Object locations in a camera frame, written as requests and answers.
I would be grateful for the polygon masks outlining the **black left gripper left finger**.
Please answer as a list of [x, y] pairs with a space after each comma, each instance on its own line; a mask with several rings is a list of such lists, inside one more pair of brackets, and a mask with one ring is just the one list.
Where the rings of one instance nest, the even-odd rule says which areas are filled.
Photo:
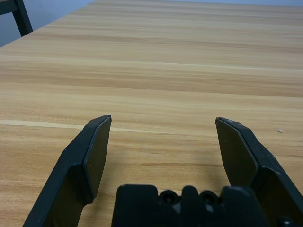
[[111, 116], [89, 121], [63, 150], [26, 227], [76, 227], [83, 208], [97, 196], [105, 167]]

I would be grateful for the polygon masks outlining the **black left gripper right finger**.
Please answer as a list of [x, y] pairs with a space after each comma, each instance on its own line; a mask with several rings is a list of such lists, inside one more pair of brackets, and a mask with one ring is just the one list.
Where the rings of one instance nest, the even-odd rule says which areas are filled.
[[273, 227], [303, 225], [303, 196], [280, 163], [239, 122], [215, 120], [223, 167], [232, 186], [254, 192]]

